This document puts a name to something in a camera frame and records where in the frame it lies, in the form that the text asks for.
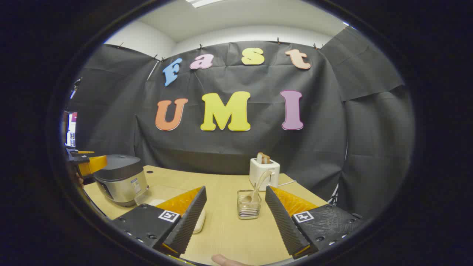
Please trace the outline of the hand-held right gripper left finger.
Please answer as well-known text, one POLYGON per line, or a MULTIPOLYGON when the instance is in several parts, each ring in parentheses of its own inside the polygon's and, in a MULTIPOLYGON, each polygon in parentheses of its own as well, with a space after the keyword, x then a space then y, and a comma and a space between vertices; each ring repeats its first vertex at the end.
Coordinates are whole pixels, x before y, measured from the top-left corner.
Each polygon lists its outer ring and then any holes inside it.
POLYGON ((139 204, 112 224, 135 241, 178 258, 186 252, 206 202, 206 187, 201 186, 157 205, 139 204))

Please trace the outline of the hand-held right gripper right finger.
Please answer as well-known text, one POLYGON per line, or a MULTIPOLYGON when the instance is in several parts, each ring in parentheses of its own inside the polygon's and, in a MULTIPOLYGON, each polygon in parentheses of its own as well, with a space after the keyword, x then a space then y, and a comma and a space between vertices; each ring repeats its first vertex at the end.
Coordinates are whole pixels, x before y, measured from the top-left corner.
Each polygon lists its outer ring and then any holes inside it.
POLYGON ((294 259, 336 246, 363 222, 361 216, 333 204, 316 205, 273 186, 267 186, 265 202, 294 259))

